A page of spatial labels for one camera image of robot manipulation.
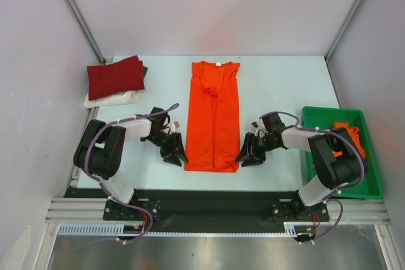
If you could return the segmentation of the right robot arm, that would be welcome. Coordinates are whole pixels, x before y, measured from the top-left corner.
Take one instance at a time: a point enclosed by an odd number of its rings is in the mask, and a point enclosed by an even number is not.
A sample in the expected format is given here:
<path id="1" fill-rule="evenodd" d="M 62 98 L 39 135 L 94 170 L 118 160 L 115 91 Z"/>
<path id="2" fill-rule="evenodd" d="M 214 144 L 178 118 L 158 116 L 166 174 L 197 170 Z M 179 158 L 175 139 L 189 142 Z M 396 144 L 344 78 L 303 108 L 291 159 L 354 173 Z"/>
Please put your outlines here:
<path id="1" fill-rule="evenodd" d="M 299 220 L 312 216 L 315 205 L 364 180 L 365 161 L 345 128 L 305 128 L 298 117 L 283 111 L 260 116 L 252 127 L 254 130 L 246 133 L 235 160 L 243 167 L 263 164 L 266 153 L 275 149 L 311 154 L 316 175 L 296 192 L 292 204 L 292 213 Z"/>

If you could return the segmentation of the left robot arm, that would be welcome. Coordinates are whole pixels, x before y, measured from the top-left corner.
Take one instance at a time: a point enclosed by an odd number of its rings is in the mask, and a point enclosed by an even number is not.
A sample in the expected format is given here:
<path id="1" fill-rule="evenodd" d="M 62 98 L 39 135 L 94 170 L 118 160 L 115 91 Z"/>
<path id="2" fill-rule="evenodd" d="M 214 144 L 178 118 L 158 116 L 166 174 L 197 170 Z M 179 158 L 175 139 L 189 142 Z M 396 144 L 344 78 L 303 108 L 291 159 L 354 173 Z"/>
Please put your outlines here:
<path id="1" fill-rule="evenodd" d="M 162 160 L 181 166 L 189 162 L 178 124 L 169 112 L 179 107 L 175 103 L 168 109 L 154 107 L 149 114 L 136 114 L 129 118 L 106 123 L 90 120 L 73 157 L 74 166 L 97 182 L 108 198 L 118 203 L 118 212 L 126 219 L 135 218 L 140 204 L 132 199 L 135 190 L 120 171 L 124 144 L 128 141 L 148 141 L 159 148 Z"/>

